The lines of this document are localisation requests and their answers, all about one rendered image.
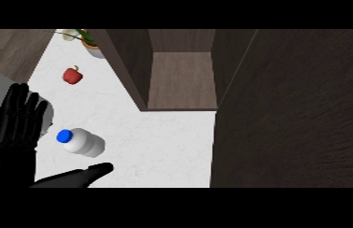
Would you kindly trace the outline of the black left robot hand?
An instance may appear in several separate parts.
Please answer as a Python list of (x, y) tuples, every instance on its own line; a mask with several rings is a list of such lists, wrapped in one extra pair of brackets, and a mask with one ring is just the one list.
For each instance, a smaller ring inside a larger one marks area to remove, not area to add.
[(29, 94), (27, 83), (13, 83), (0, 105), (0, 189), (87, 188), (114, 171), (111, 163), (74, 169), (34, 180), (35, 147), (49, 106)]

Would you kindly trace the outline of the open wooden cabinet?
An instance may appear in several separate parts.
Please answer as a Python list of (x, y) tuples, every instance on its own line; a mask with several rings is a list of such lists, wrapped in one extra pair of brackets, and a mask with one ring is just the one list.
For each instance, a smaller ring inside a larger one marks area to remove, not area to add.
[(254, 29), (93, 29), (105, 59), (142, 111), (216, 111)]

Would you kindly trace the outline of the dark wooden cabinet door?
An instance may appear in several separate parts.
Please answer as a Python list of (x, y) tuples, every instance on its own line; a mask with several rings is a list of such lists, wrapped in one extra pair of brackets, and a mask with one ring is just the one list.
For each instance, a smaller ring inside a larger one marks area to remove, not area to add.
[(353, 29), (255, 32), (216, 114), (210, 185), (353, 187)]

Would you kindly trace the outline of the grey rounded object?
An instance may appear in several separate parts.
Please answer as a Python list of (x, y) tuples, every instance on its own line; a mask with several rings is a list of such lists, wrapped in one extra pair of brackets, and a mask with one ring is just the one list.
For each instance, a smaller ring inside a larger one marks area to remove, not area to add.
[[(12, 84), (13, 84), (13, 81), (0, 74), (0, 106), (3, 104), (3, 99), (6, 97)], [(53, 109), (52, 109), (52, 105), (47, 105), (47, 109), (43, 116), (43, 125), (41, 125), (40, 135), (44, 135), (49, 132), (49, 128), (52, 126), (52, 117), (53, 117)]]

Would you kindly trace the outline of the white bottle with blue cap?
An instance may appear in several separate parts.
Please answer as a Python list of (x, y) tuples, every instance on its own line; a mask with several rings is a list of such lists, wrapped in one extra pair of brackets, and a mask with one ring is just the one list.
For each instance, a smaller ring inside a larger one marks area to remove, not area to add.
[(83, 128), (63, 129), (56, 135), (56, 141), (62, 144), (66, 152), (90, 158), (105, 151), (105, 140)]

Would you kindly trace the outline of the red bell pepper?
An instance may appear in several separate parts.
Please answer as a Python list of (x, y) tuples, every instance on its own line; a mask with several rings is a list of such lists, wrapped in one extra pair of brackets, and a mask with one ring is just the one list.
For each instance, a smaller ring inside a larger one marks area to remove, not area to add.
[(78, 66), (68, 68), (63, 72), (62, 79), (74, 85), (81, 79), (83, 79), (83, 74), (78, 71)]

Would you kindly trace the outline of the potted green plant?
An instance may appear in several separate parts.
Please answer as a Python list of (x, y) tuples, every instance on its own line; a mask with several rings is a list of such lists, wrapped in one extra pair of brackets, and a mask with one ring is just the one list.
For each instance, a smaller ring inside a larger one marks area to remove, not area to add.
[(97, 58), (103, 59), (103, 53), (96, 45), (93, 40), (93, 36), (87, 29), (63, 29), (59, 34), (62, 35), (66, 41), (78, 40), (90, 53), (90, 55)]

